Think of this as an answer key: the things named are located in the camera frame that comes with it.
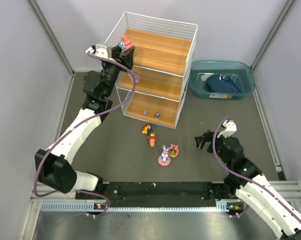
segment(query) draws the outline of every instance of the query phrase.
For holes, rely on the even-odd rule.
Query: black mat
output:
[[[63,121],[64,131],[77,116],[85,99],[83,74],[77,73]],[[114,89],[110,98],[119,103]],[[214,131],[225,116],[237,125],[234,137],[244,147],[244,153],[265,174],[269,181],[278,180],[272,155],[253,96],[241,100],[200,99],[188,89],[176,129],[156,125],[157,142],[149,146],[142,134],[144,121],[124,116],[122,110],[111,112],[93,131],[77,152],[72,166],[81,172],[91,172],[106,182],[199,182],[222,181],[228,173],[214,155],[197,150],[194,137],[205,130]],[[169,166],[158,164],[162,145],[179,145],[179,155]]]

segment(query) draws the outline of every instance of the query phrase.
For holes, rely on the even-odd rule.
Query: blue tub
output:
[[[232,79],[240,92],[212,92],[206,79],[213,74],[223,74]],[[191,64],[188,85],[192,93],[202,99],[242,99],[255,90],[253,72],[249,66],[237,61],[195,61]]]

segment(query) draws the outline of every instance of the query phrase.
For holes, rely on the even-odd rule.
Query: pink toy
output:
[[[172,158],[177,157],[177,155],[179,154],[180,150],[179,150],[179,146],[176,144],[171,144],[170,145],[170,150],[169,150],[169,156]]]
[[[158,163],[164,167],[168,166],[171,163],[171,157],[169,156],[169,150],[171,149],[170,147],[166,147],[165,145],[162,146],[162,154],[159,155],[158,157]]]
[[[133,46],[131,40],[129,40],[125,35],[121,36],[121,41],[122,43],[124,43],[126,50],[130,49]]]

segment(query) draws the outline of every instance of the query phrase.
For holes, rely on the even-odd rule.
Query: gray floor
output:
[[[241,218],[221,212],[110,212],[101,218],[76,216],[53,230],[72,212],[41,212],[33,240],[275,240],[251,209]]]
[[[77,116],[84,99],[83,74],[77,73],[71,90],[64,131]],[[113,105],[119,103],[114,89]],[[111,112],[107,119],[88,137],[76,154],[72,166],[77,171],[91,172],[107,182],[181,182],[222,181],[228,173],[213,154],[198,151],[194,137],[205,130],[214,131],[225,116],[237,125],[234,135],[244,147],[245,155],[254,162],[269,181],[278,180],[274,162],[253,96],[241,100],[199,99],[187,91],[176,129],[156,126],[156,146],[150,148],[145,124],[124,116],[121,109]],[[162,145],[178,144],[179,155],[168,167],[158,164]]]

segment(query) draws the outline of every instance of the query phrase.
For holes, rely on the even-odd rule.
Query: blue cloth in bin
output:
[[[240,93],[241,91],[233,80],[224,74],[213,74],[208,77],[206,84],[209,85],[214,93]]]

